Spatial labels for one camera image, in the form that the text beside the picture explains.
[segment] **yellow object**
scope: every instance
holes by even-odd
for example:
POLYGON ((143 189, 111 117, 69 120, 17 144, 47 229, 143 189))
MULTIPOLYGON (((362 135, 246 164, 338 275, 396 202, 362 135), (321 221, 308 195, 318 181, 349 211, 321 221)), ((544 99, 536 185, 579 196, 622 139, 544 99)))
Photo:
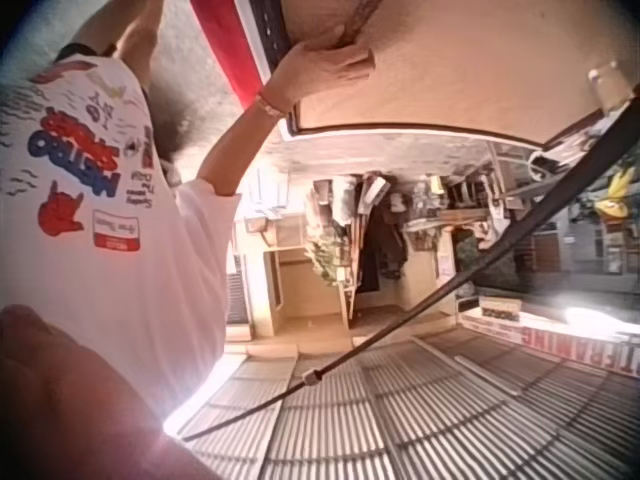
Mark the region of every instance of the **yellow object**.
POLYGON ((635 174, 635 167, 621 170, 613 176, 607 198, 596 202, 595 208, 603 221, 624 220, 629 216, 629 209, 624 197, 635 174))

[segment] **red hand logo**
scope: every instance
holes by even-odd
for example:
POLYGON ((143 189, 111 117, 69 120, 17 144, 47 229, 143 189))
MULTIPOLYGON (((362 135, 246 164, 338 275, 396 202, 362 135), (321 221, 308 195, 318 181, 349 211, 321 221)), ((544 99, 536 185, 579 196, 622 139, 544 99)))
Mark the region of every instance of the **red hand logo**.
POLYGON ((38 210, 38 225, 51 237, 84 230, 82 223, 73 219, 83 200, 82 193, 73 198, 67 193, 58 192, 58 183, 54 181, 51 184, 49 198, 38 210))

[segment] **metal roof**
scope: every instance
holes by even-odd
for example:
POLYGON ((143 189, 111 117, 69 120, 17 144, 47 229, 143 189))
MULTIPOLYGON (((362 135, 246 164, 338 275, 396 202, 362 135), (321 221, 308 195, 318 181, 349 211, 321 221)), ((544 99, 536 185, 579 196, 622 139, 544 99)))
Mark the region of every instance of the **metal roof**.
MULTIPOLYGON (((251 358, 182 433, 331 359, 251 358)), ((190 447, 229 479, 623 478, 640 440, 637 387, 457 329, 369 350, 190 447)))

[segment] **finger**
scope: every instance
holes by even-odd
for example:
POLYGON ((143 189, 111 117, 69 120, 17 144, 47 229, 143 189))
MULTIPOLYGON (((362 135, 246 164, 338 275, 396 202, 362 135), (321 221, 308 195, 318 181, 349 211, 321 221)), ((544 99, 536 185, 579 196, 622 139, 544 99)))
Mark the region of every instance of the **finger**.
POLYGON ((308 50, 326 50, 333 48, 340 40, 340 36, 344 33, 344 25, 336 25, 331 30, 324 32, 322 35, 305 40, 302 45, 308 50))
POLYGON ((342 72, 350 75, 367 74, 371 75, 376 69, 376 61, 373 54, 359 62, 346 65, 342 68, 342 72))
POLYGON ((323 52, 323 55, 328 62, 342 66, 366 60, 371 55, 371 50, 362 43, 356 43, 338 50, 323 52))

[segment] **wrist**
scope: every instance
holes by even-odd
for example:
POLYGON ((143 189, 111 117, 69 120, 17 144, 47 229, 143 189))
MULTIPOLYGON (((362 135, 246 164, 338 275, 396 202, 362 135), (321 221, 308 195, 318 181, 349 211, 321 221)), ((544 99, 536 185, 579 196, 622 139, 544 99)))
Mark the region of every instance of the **wrist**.
POLYGON ((293 110, 295 100, 286 95, 282 89, 276 87, 271 82, 267 84, 260 91, 260 96, 271 105, 273 108, 282 112, 284 115, 293 110))

